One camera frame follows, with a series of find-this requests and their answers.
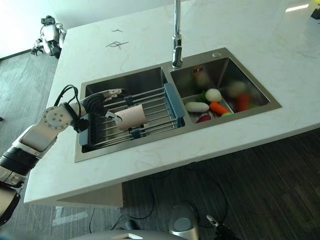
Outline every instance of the dish rack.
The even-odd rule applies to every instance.
[[[85,115],[83,118],[88,120],[89,127],[80,133],[80,145],[95,150],[183,127],[185,112],[171,83],[126,96],[124,100],[106,104],[104,107],[115,113],[140,104],[147,123],[126,130],[119,130],[116,122],[105,116]]]

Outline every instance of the white wall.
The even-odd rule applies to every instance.
[[[0,0],[0,58],[32,48],[41,18],[51,15],[66,29],[136,13],[174,0]]]
[[[0,0],[0,58],[32,48],[46,15],[57,17],[47,0]]]
[[[48,0],[67,28],[136,13],[174,3],[174,0]]]

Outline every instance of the faucet spout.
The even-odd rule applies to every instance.
[[[174,0],[174,32],[172,36],[172,66],[182,66],[182,35],[180,34],[181,0]]]

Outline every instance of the white countertop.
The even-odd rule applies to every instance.
[[[309,8],[285,12],[306,3]],[[69,128],[31,171],[24,201],[52,204],[318,128],[320,21],[310,18],[315,8],[315,0],[183,2],[183,56],[226,47],[282,108],[78,163],[76,132]],[[69,29],[48,106],[67,84],[80,89],[82,82],[171,61],[172,34],[173,5]],[[114,41],[129,43],[121,50],[105,47]]]

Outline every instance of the robot fingers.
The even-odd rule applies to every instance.
[[[31,54],[38,56],[37,52],[38,52],[38,49],[34,46],[34,47],[31,49]]]

